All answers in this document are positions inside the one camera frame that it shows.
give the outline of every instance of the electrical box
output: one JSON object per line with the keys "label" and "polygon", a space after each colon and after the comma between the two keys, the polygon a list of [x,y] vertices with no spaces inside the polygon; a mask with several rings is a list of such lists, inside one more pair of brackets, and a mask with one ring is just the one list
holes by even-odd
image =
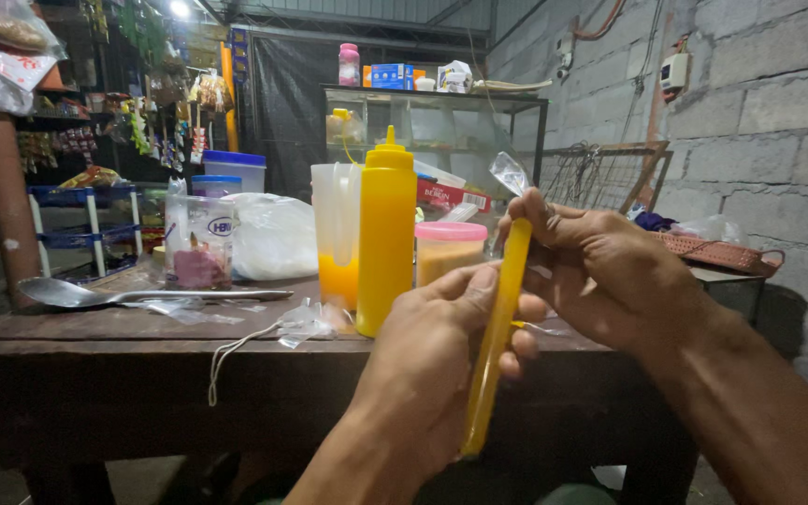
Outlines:
{"label": "electrical box", "polygon": [[688,53],[674,54],[663,60],[660,70],[660,87],[663,91],[683,88],[688,81]]}

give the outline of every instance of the forearm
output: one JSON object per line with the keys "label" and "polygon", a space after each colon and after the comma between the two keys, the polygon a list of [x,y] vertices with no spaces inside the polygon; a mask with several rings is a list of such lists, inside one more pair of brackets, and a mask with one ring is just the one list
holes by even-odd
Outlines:
{"label": "forearm", "polygon": [[643,366],[741,503],[808,503],[808,385],[740,316]]}
{"label": "forearm", "polygon": [[410,503],[422,480],[391,437],[358,414],[346,414],[320,445],[284,505]]}

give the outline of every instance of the hand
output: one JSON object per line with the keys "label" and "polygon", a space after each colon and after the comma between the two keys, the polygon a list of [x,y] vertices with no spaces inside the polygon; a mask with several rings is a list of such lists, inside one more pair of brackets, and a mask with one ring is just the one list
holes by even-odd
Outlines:
{"label": "hand", "polygon": [[[469,397],[469,339],[481,338],[498,291],[499,264],[454,270],[395,300],[380,329],[348,411],[369,419],[416,458],[425,477],[440,472],[460,449]],[[541,321],[546,306],[520,298],[520,316]],[[526,331],[512,337],[500,361],[510,377],[520,357],[537,355]]]}
{"label": "hand", "polygon": [[657,239],[614,212],[547,204],[533,188],[510,202],[501,219],[526,217],[536,244],[524,287],[545,299],[582,335],[631,353],[677,344],[721,310],[688,268]]}

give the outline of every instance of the blue box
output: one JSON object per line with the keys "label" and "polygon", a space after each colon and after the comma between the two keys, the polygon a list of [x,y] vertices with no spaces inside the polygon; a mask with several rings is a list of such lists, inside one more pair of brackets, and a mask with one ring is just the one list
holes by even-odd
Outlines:
{"label": "blue box", "polygon": [[[371,86],[375,88],[403,90],[413,89],[413,66],[401,63],[389,63],[384,65],[373,65],[371,69],[373,82]],[[410,88],[407,87],[410,77]]]}

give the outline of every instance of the red box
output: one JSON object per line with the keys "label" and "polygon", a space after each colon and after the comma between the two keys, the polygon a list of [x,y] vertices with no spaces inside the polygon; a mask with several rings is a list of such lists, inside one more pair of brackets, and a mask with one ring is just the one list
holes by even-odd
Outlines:
{"label": "red box", "polygon": [[465,201],[476,204],[479,212],[491,210],[491,197],[488,195],[452,188],[426,179],[417,179],[417,201],[425,201],[440,207],[449,206],[451,209]]}

